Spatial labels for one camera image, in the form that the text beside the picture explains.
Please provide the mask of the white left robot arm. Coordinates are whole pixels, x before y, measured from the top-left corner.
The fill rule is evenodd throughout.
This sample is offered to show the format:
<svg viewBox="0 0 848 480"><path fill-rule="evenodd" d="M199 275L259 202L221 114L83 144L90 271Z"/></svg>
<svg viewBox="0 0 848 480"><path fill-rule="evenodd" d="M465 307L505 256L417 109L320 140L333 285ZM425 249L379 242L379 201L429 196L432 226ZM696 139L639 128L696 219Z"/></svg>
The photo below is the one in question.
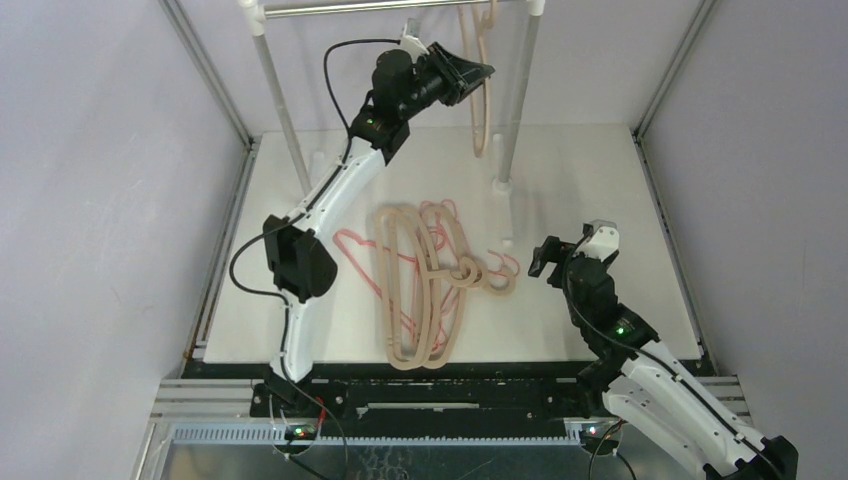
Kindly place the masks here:
<svg viewBox="0 0 848 480"><path fill-rule="evenodd" d="M358 194L392 161L410 135L410 121L435 103L463 102L495 72L492 65L461 58L439 43L405 47L387 40L371 75L371 87L345 127L342 154L319 184L289 213L269 216L263 240L273 283L289 303L279 357L272 371L286 379L274 404L290 417L311 407L311 388L300 381L312 370L312 340L319 329L317 303L331 290L338 265L328 247Z"/></svg>

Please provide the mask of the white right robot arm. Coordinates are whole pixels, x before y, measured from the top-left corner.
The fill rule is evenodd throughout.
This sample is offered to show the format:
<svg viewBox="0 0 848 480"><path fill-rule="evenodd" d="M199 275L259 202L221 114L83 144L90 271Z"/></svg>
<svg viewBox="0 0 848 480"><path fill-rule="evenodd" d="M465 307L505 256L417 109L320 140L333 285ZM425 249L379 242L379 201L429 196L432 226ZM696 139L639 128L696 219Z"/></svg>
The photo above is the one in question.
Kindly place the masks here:
<svg viewBox="0 0 848 480"><path fill-rule="evenodd" d="M562 291L571 323L596 356L577 377L582 410L635 427L695 479L796 478L796 447L731 411L619 300L609 272L618 246L615 228L585 225L575 243L547 237L528 270L538 277L554 267L547 282Z"/></svg>

